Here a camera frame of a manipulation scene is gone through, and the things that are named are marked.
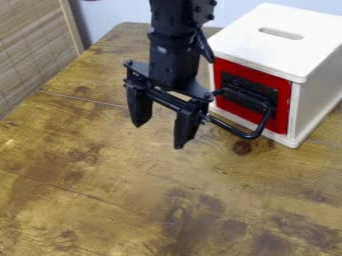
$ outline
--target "wall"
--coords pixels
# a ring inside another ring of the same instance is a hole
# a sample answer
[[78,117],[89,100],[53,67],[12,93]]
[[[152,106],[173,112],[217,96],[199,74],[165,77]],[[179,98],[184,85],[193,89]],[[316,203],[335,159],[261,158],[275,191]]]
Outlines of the wall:
[[[217,0],[216,19],[211,26],[223,27],[264,0]],[[287,6],[342,15],[340,0],[268,0]],[[85,47],[94,43],[119,23],[149,22],[148,0],[70,0]]]

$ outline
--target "wood grain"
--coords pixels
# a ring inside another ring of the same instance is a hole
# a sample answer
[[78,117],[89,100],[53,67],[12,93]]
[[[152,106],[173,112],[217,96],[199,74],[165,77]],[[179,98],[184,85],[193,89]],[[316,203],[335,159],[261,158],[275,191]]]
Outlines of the wood grain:
[[0,7],[1,118],[77,56],[77,32],[54,0],[2,0]]
[[125,107],[139,27],[114,28],[0,123],[0,255],[340,255],[339,110],[298,150],[211,125],[173,150],[173,113],[156,106],[135,129]]

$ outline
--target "table surface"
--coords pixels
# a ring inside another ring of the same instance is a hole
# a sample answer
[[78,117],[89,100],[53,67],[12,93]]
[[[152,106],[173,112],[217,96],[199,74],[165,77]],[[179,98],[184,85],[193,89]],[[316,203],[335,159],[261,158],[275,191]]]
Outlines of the table surface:
[[119,25],[0,122],[0,255],[342,255],[342,105],[296,150],[209,124],[173,150],[175,114],[136,129],[125,105],[147,28]]

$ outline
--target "red panel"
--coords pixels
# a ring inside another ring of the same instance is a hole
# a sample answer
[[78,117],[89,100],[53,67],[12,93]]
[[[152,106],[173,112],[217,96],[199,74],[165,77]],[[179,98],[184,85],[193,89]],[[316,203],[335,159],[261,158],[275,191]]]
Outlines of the red panel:
[[[279,77],[268,75],[257,70],[237,65],[227,60],[216,58],[216,61],[213,63],[213,78],[216,89],[221,87],[220,73],[223,71],[249,80],[251,82],[259,83],[277,90],[276,114],[275,118],[268,121],[265,128],[277,134],[285,134],[288,126],[291,82]],[[248,120],[249,122],[255,124],[260,122],[260,114],[252,112],[251,110],[245,109],[237,104],[224,100],[221,97],[216,98],[216,104],[220,109],[225,110],[227,112],[231,112],[232,114]]]

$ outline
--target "white box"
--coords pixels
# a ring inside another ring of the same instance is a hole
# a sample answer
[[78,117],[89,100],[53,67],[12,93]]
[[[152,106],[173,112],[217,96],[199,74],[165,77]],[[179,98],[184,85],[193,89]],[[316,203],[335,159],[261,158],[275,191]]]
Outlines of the white box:
[[[342,18],[264,3],[208,43],[220,61],[288,81],[285,133],[265,129],[263,135],[296,148],[342,98]],[[215,65],[209,65],[212,89],[221,86],[213,79]],[[216,101],[211,111],[255,129],[255,123],[220,108]]]

